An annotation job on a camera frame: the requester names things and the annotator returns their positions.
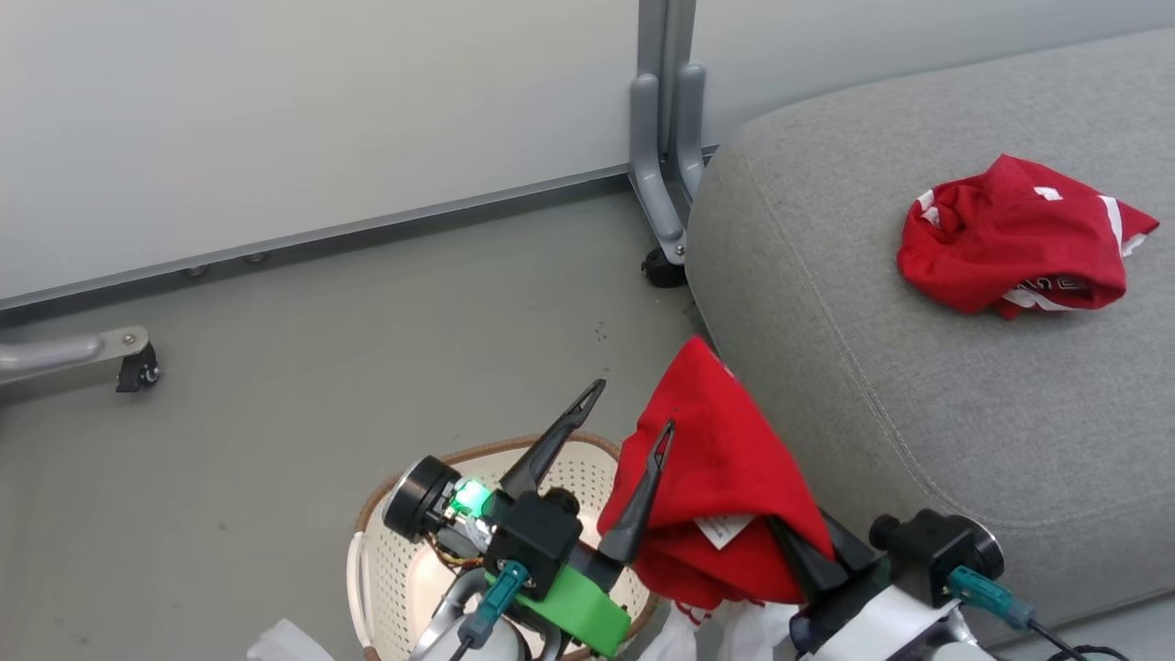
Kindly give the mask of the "grey metal partition foot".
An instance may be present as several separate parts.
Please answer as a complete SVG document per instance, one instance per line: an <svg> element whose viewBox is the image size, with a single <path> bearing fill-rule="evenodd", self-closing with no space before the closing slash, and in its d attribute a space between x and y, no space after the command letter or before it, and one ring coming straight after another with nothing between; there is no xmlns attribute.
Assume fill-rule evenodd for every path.
<svg viewBox="0 0 1175 661"><path fill-rule="evenodd" d="M43 342L0 342L0 387L86 365L122 363L152 342L147 328L114 328Z"/></svg>

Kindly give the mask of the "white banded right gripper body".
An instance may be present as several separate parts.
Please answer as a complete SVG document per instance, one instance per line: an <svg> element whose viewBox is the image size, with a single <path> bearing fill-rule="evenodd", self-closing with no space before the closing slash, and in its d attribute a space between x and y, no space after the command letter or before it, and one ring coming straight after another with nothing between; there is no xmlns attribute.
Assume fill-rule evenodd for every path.
<svg viewBox="0 0 1175 661"><path fill-rule="evenodd" d="M1000 661L952 596L933 607L889 576L881 557L790 619L795 661Z"/></svg>

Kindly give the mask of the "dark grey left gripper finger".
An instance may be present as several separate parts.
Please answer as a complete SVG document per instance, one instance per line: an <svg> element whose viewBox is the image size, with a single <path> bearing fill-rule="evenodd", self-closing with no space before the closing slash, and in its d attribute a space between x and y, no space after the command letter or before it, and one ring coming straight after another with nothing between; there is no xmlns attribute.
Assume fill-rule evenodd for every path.
<svg viewBox="0 0 1175 661"><path fill-rule="evenodd" d="M542 432L540 438L526 448L524 456L521 456L521 460L501 477L498 485L502 493L511 499L517 499L540 488L543 478L553 467L553 461L562 452L564 444L575 434L575 431L583 426L584 421L588 421L588 414L591 414L605 387L605 379L596 379L578 398L575 398L575 402L558 418L555 418L549 429Z"/></svg>
<svg viewBox="0 0 1175 661"><path fill-rule="evenodd" d="M607 557L616 565L627 566L642 548L642 537L645 532L652 510L654 495L662 481L665 463L673 444L676 420L669 420L660 436L650 448L642 480L634 485L634 491L626 503L622 515L611 530L600 537L600 557Z"/></svg>

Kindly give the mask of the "black caster wheel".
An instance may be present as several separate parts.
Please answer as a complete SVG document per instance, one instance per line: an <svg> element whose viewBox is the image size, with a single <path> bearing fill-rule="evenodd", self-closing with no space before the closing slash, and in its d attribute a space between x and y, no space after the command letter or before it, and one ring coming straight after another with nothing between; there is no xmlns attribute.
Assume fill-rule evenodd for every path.
<svg viewBox="0 0 1175 661"><path fill-rule="evenodd" d="M682 254L679 251L667 254L663 248L654 248L645 255L642 259L642 275L650 286L659 289L672 289L689 283Z"/></svg>
<svg viewBox="0 0 1175 661"><path fill-rule="evenodd" d="M152 342L136 355L123 356L118 373L118 393L137 393L145 387L154 387L162 375L160 360Z"/></svg>

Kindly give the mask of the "beige perforated laundry basket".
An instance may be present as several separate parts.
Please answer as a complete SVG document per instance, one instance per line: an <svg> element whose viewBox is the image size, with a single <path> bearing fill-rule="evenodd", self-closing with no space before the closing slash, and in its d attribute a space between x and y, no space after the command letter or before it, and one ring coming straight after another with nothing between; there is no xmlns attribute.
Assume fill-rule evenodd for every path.
<svg viewBox="0 0 1175 661"><path fill-rule="evenodd" d="M537 436L524 436L442 456L462 475L494 486ZM588 432L575 432L564 444L553 468L542 481L542 490L562 487L575 494L584 524L580 540L599 545L597 519L613 487L620 446ZM419 642L434 611L456 580L454 569L443 564L427 542L408 542L383 522L387 497L398 483L392 475L381 485L361 510L347 557L347 593L358 643L365 661L408 661ZM659 599L624 569L611 596L632 616L632 626L620 650L633 643L634 635L651 620ZM603 661L592 657L582 645L570 645L560 661Z"/></svg>

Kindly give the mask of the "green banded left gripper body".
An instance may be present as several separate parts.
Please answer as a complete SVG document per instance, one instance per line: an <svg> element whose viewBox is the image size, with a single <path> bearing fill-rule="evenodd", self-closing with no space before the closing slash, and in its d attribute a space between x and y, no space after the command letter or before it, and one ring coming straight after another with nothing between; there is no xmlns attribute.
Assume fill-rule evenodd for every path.
<svg viewBox="0 0 1175 661"><path fill-rule="evenodd" d="M600 557L599 545L592 548L579 537L545 599L521 594L528 573L518 562L488 574L483 560L495 528L484 511L498 483L486 486L441 457L425 456L400 474L387 497L387 530L408 542L427 542L454 569L454 584L409 657L532 657L526 632L540 640L540 657L563 657L570 645L615 657L632 616L611 591L629 566Z"/></svg>

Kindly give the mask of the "red jersey with white trim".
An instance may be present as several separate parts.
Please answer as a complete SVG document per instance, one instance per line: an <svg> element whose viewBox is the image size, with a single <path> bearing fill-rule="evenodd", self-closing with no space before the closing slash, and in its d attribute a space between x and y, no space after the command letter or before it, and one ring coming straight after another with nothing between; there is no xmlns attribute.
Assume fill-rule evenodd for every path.
<svg viewBox="0 0 1175 661"><path fill-rule="evenodd" d="M698 632L726 616L718 661L773 661L806 601L768 522L834 559L834 544L788 448L705 340L684 344L622 444L599 532L620 521L664 427L673 438L632 569L669 605L638 661L699 661Z"/></svg>
<svg viewBox="0 0 1175 661"><path fill-rule="evenodd" d="M960 313L1079 312L1124 297L1124 259L1157 229L1116 197L1003 154L916 197L895 263L911 285Z"/></svg>

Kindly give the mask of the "grey partition post with feet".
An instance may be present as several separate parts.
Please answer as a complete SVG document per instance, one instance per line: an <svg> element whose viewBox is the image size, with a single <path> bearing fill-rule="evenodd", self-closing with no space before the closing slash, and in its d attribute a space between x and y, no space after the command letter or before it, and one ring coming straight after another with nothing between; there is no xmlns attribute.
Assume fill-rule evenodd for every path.
<svg viewBox="0 0 1175 661"><path fill-rule="evenodd" d="M687 259L687 218L706 158L706 70L691 56L699 0L638 0L637 75L630 86L629 180L658 248Z"/></svg>

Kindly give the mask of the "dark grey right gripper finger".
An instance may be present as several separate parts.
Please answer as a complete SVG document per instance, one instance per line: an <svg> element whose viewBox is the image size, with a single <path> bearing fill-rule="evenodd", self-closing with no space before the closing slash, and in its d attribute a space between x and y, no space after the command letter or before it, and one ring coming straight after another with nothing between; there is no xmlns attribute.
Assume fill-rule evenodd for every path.
<svg viewBox="0 0 1175 661"><path fill-rule="evenodd" d="M780 515L767 515L767 530L783 553L790 573L799 586L804 603L814 602L827 591L834 591L850 578L850 564L840 551L840 535L831 515L822 515L828 537L834 544L834 555L826 557L813 544L793 531Z"/></svg>
<svg viewBox="0 0 1175 661"><path fill-rule="evenodd" d="M827 511L820 508L820 515L834 549L834 560L820 559L817 573L819 580L850 580L873 572L877 568L877 553L870 545L852 534Z"/></svg>

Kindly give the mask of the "white fabric piece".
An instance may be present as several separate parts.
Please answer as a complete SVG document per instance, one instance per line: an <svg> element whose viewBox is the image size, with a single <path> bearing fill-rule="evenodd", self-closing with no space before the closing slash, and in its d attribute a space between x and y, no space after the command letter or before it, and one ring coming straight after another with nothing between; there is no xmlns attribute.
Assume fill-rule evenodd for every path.
<svg viewBox="0 0 1175 661"><path fill-rule="evenodd" d="M281 620L248 648L246 661L334 661L334 657L291 621Z"/></svg>

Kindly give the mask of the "grey partition bottom rail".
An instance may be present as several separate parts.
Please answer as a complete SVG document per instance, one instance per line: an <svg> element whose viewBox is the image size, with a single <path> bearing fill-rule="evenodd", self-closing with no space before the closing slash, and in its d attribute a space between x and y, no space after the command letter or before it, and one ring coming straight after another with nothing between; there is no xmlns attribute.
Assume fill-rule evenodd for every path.
<svg viewBox="0 0 1175 661"><path fill-rule="evenodd" d="M121 274L74 282L74 284L63 286L52 286L38 290L38 292L22 294L22 296L4 297L0 298L0 312L21 306L43 304L47 301L59 301L59 298L65 297L83 296L83 294L90 294L94 290L128 285L130 282L155 279L155 277L169 274L182 274L187 269L194 269L195 267L215 267L215 264L224 263L224 261L246 258L246 256L256 252L297 250L298 247L306 247L306 244L340 240L340 237L351 237L362 231L380 231L390 229L390 227L403 225L403 223L430 222L443 217L443 215L510 205L515 201L521 201L522 205L563 204L564 201L572 196L595 196L596 194L612 191L612 189L627 189L630 191L631 188L627 167L625 164L610 166L603 169L593 169L593 171L557 177L545 181L545 183L513 187L498 193L479 194L479 196L444 202L444 204L419 207L419 209L408 210L408 213L380 215L376 218L341 223L341 225L333 225L322 230L302 231L290 235L290 237L260 241L242 244L242 247L231 247L229 250L199 254L192 256L192 258L164 261L164 263L159 263L154 267L129 269L129 271Z"/></svg>

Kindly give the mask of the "grey fabric sofa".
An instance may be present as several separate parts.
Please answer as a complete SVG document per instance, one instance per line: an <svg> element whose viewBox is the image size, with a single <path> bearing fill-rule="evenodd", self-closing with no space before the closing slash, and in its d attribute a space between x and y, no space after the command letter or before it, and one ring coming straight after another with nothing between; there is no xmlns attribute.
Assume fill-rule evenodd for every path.
<svg viewBox="0 0 1175 661"><path fill-rule="evenodd" d="M956 313L907 209L1000 154L1159 218L1096 312ZM1175 27L878 81L752 120L689 218L689 288L822 507L971 515L1072 643L1175 661Z"/></svg>

